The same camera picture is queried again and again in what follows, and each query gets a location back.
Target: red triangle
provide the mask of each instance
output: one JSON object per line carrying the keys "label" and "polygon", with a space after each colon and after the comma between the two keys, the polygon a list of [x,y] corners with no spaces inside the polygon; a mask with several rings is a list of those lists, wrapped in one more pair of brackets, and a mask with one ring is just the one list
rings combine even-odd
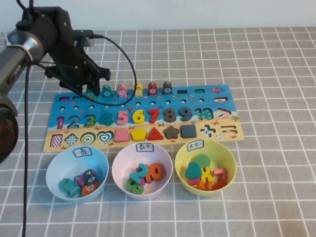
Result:
{"label": "red triangle", "polygon": [[162,134],[154,127],[147,137],[148,141],[163,140]]}

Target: green puzzle piece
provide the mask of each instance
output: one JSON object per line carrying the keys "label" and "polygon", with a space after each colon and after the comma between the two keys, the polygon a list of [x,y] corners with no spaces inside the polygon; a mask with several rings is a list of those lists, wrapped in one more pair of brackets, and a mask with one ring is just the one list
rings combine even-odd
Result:
{"label": "green puzzle piece", "polygon": [[202,170],[198,163],[190,162],[184,174],[187,179],[198,179],[202,176]]}
{"label": "green puzzle piece", "polygon": [[194,161],[198,163],[201,168],[209,167],[211,164],[211,159],[205,154],[197,155]]}

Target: yellow bowl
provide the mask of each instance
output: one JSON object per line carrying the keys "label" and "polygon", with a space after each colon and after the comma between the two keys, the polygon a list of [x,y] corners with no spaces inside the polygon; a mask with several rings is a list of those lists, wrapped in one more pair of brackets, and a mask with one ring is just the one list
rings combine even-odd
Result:
{"label": "yellow bowl", "polygon": [[[226,168],[227,169],[227,185],[221,189],[214,191],[202,191],[189,185],[188,179],[185,177],[185,170],[191,161],[199,154],[206,154],[211,159],[210,170]],[[222,144],[210,140],[196,140],[182,146],[178,151],[174,165],[176,173],[179,176],[184,187],[191,193],[210,197],[219,194],[226,188],[235,178],[237,166],[233,154]],[[213,176],[213,184],[217,183],[217,176]]]}

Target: pink number 5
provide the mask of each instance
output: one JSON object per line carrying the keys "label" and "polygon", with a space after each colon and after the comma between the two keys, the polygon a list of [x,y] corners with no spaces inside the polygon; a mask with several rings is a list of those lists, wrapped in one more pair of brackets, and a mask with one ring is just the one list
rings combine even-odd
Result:
{"label": "pink number 5", "polygon": [[118,125],[125,125],[128,123],[128,111],[119,111],[118,113],[118,121],[117,124]]}

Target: white wall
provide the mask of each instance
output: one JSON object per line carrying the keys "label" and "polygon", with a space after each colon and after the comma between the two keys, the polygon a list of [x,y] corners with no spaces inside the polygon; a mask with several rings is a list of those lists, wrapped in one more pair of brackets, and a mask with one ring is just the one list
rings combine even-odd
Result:
{"label": "white wall", "polygon": [[[35,0],[52,4],[69,11],[74,29],[316,26],[316,0]],[[22,10],[15,0],[0,5],[0,32],[11,30]]]}

